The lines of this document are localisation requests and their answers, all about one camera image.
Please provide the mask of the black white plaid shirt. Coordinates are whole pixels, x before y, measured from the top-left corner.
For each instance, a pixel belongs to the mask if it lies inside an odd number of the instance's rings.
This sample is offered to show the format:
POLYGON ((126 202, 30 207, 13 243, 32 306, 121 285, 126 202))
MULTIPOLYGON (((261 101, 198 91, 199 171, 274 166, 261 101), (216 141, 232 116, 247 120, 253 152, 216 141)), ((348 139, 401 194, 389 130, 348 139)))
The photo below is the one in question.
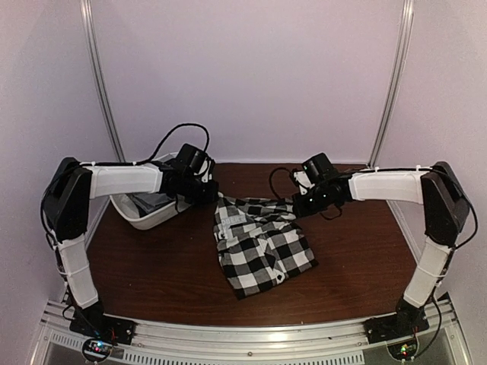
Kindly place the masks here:
POLYGON ((237 299, 264 293, 318 266, 289 199, 232 198, 214 215, 218 262, 237 299))

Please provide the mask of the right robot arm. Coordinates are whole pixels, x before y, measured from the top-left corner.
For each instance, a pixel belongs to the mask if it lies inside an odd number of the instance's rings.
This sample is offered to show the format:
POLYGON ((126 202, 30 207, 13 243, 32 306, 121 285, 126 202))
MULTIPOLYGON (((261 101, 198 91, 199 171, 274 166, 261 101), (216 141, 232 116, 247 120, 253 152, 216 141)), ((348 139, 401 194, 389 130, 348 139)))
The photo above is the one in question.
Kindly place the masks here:
POLYGON ((374 168, 338 171, 324 153, 291 173, 300 189, 293 195, 293 212, 307 217, 337 209, 348 202, 368 200, 410 202, 423 207, 425 247, 414 274, 390 319, 395 335, 407 335, 419 323, 425 304, 442 282, 466 219, 473 207, 450 164, 431 167, 374 168))

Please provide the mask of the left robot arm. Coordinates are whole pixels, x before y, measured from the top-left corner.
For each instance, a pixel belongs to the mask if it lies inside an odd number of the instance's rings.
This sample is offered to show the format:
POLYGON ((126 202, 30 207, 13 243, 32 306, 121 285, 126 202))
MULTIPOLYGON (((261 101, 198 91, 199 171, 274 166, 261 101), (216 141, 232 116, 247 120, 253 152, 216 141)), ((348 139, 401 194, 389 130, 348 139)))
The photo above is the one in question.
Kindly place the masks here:
POLYGON ((74 305, 83 309, 79 323, 94 338, 109 331, 99 311, 85 240, 89 204, 109 197, 119 214, 138 230, 149 230, 197 205, 215 202, 215 161, 190 144, 176 154, 149 162, 62 160, 41 201, 41 217, 74 305))

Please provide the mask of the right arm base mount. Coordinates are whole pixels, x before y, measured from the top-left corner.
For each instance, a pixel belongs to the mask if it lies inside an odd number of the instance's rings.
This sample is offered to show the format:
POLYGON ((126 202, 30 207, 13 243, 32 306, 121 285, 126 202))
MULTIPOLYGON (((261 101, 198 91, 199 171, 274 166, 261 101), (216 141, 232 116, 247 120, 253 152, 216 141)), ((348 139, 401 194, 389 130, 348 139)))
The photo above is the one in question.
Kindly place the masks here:
POLYGON ((407 315, 401 313, 367 319, 363 326, 369 344, 410 337, 414 332, 429 329, 428 320, 422 316, 411 321, 407 315))

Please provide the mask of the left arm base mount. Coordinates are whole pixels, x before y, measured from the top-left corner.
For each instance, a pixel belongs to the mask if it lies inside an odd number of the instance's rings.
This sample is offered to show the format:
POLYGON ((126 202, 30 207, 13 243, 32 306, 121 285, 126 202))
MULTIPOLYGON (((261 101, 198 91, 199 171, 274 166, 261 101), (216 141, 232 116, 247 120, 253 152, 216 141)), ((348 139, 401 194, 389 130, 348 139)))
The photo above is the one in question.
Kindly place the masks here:
POLYGON ((132 320, 111 316, 101 316, 97 319, 75 316, 69 325, 69 330, 113 344, 130 345, 135 331, 135 323, 132 320))

